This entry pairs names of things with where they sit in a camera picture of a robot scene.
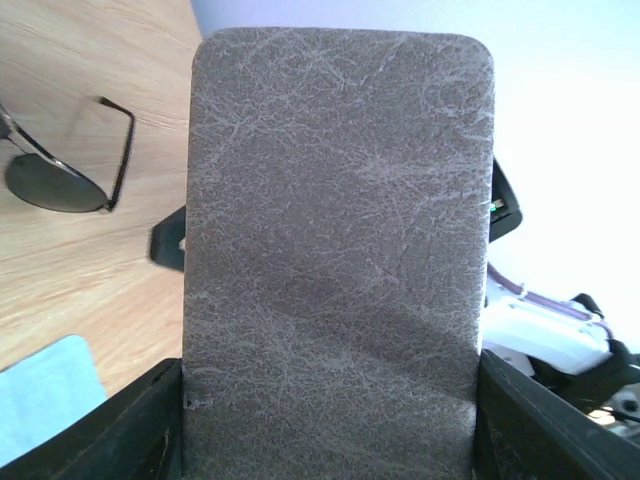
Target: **leather surface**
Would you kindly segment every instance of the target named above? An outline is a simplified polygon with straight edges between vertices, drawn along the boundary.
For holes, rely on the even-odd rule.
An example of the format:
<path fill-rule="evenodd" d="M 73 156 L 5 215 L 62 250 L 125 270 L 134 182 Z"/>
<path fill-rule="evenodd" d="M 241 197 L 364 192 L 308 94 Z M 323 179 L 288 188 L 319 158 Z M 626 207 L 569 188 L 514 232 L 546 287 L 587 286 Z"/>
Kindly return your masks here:
<path fill-rule="evenodd" d="M 492 135 L 492 61 L 467 37 L 204 41 L 185 478 L 471 476 Z"/>

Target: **scratched leather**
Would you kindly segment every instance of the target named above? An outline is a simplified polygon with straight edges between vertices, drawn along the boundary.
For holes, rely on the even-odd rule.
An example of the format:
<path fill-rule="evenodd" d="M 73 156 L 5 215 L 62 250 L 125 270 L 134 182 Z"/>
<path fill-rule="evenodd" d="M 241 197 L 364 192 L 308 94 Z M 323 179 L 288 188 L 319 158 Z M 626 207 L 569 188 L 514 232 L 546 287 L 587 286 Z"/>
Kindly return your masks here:
<path fill-rule="evenodd" d="M 225 30 L 192 89 L 185 478 L 470 478 L 487 50 Z"/>

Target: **gray rectangular object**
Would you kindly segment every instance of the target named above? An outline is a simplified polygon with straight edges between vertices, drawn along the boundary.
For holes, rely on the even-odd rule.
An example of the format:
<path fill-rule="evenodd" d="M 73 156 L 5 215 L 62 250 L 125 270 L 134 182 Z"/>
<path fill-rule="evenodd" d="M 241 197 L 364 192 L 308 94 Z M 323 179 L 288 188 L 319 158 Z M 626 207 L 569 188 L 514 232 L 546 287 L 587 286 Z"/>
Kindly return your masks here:
<path fill-rule="evenodd" d="M 185 477 L 469 478 L 487 50 L 225 30 L 192 89 Z"/>

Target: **sunglasses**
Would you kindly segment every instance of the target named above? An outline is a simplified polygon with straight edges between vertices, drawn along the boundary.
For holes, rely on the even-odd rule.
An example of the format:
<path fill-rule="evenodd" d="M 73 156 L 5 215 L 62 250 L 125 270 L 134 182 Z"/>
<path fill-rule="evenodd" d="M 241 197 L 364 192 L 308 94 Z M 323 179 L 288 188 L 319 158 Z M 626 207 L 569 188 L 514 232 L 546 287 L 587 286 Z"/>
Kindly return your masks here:
<path fill-rule="evenodd" d="M 4 172 L 7 188 L 16 197 L 36 207 L 57 212 L 111 212 L 116 208 L 131 155 L 135 116 L 108 98 L 98 97 L 96 101 L 129 117 L 129 130 L 111 198 L 93 180 L 57 159 L 36 142 L 0 104 L 0 140 L 8 140 L 23 153 L 13 157 Z M 14 137 L 28 145 L 34 153 L 27 153 Z"/>

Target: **sunglasses frame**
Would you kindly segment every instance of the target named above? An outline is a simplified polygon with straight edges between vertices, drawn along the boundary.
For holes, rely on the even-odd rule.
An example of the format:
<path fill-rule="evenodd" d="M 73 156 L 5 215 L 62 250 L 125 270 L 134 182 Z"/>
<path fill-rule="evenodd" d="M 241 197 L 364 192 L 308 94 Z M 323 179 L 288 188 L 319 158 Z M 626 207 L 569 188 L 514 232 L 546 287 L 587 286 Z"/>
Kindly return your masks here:
<path fill-rule="evenodd" d="M 46 162 L 49 162 L 49 163 L 55 165 L 57 168 L 63 169 L 64 171 L 66 171 L 67 173 L 69 173 L 71 175 L 74 175 L 76 177 L 79 177 L 79 178 L 83 179 L 84 181 L 90 183 L 92 186 L 94 186 L 95 188 L 97 188 L 99 191 L 101 191 L 104 194 L 105 203 L 103 205 L 101 205 L 100 207 L 98 207 L 98 208 L 96 208 L 94 210 L 87 210 L 84 213 L 88 213 L 88 212 L 92 212 L 92 211 L 99 211 L 99 210 L 105 210 L 106 212 L 112 212 L 116 208 L 116 205 L 118 204 L 118 201 L 120 199 L 120 194 L 122 192 L 122 185 L 124 183 L 124 177 L 125 177 L 125 174 L 127 172 L 127 166 L 129 165 L 129 158 L 131 157 L 131 148 L 132 148 L 132 144 L 133 144 L 133 133 L 134 133 L 134 130 L 135 130 L 135 123 L 136 123 L 135 115 L 133 115 L 133 113 L 131 113 L 131 111 L 127 110 L 126 108 L 121 107 L 120 105 L 116 104 L 115 102 L 112 102 L 111 100 L 109 100 L 106 97 L 97 97 L 95 100 L 100 105 L 104 105 L 105 107 L 109 107 L 111 109 L 114 109 L 114 110 L 117 110 L 119 112 L 122 112 L 122 113 L 124 113 L 125 115 L 127 115 L 129 117 L 129 128 L 128 128 L 128 131 L 127 131 L 127 137 L 126 137 L 126 140 L 125 140 L 125 143 L 124 143 L 124 147 L 123 147 L 123 150 L 122 150 L 122 158 L 120 160 L 120 167 L 118 168 L 118 173 L 116 175 L 116 179 L 115 179 L 114 184 L 113 184 L 113 189 L 111 191 L 111 198 L 109 198 L 107 196 L 107 193 L 96 182 L 91 180 L 86 175 L 83 175 L 82 173 L 80 173 L 78 170 L 76 170 L 75 168 L 71 167 L 67 163 L 59 160 L 52 153 L 50 153 L 46 148 L 44 148 L 42 145 L 40 145 L 31 135 L 29 135 L 18 124 L 18 122 L 15 121 L 15 119 L 9 114 L 7 109 L 4 108 L 4 106 L 0 103 L 0 129 L 1 129 L 0 140 L 9 140 L 11 143 L 13 143 L 18 148 L 20 148 L 20 150 L 22 150 L 24 152 L 24 155 L 30 155 L 29 153 L 25 152 L 13 140 L 13 138 L 11 138 L 13 135 L 17 136 L 18 138 L 20 138 L 20 140 L 23 143 L 27 144 L 30 148 L 32 148 L 40 158 L 42 158 Z M 12 162 L 15 161 L 17 158 L 20 158 L 20 157 L 21 157 L 21 155 L 18 155 L 16 157 L 14 157 L 12 159 Z"/>

